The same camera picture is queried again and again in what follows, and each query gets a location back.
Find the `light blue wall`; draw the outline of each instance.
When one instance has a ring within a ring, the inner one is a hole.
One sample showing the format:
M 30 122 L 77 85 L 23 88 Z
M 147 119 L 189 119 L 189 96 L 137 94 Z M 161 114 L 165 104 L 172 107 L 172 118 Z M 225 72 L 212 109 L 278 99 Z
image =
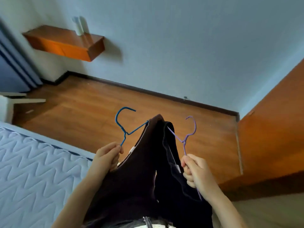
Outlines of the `light blue wall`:
M 72 28 L 81 15 L 108 39 L 91 63 L 62 58 L 66 69 L 243 113 L 304 57 L 304 0 L 32 2 L 45 24 Z

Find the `quilted mattress cover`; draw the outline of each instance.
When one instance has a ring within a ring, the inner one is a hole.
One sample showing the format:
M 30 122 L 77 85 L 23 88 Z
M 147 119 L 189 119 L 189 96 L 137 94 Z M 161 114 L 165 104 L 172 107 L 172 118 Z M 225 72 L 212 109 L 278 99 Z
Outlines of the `quilted mattress cover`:
M 0 122 L 0 227 L 50 227 L 94 155 Z

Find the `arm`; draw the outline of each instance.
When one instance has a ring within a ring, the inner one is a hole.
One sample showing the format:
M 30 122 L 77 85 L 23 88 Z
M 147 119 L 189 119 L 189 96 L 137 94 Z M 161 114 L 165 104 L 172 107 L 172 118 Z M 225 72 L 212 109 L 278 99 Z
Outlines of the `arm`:
M 223 228 L 247 227 L 234 205 L 219 188 L 204 159 L 188 154 L 181 159 L 181 165 L 187 184 L 197 188 L 210 203 Z
M 110 143 L 97 150 L 87 176 L 78 184 L 51 228 L 80 228 L 90 203 L 108 171 L 117 168 L 118 143 Z

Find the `left hand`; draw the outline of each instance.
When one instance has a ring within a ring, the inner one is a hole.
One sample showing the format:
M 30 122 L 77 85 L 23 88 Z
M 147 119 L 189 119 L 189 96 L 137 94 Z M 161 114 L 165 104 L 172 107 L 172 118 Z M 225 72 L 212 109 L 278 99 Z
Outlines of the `left hand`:
M 123 154 L 123 151 L 117 142 L 112 142 L 97 150 L 86 175 L 87 182 L 98 189 L 106 174 L 117 168 L 119 154 Z

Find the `wooden floor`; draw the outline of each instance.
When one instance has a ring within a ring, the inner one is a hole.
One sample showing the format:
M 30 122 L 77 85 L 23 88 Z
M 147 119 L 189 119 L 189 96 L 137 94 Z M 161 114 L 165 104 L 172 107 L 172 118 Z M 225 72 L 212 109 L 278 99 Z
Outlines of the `wooden floor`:
M 197 131 L 188 138 L 186 152 L 205 158 L 218 183 L 240 175 L 234 116 L 74 76 L 58 86 L 43 85 L 28 96 L 46 98 L 47 102 L 16 106 L 14 125 L 93 153 L 110 142 L 123 140 L 124 134 L 115 123 L 115 115 L 121 107 L 137 110 L 124 110 L 119 115 L 119 122 L 127 131 L 160 113 L 173 123 L 180 138 L 193 131 L 192 120 L 185 120 L 192 115 Z M 142 129 L 127 136 L 123 145 L 126 152 L 121 160 L 141 132 Z M 182 157 L 179 141 L 177 148 Z

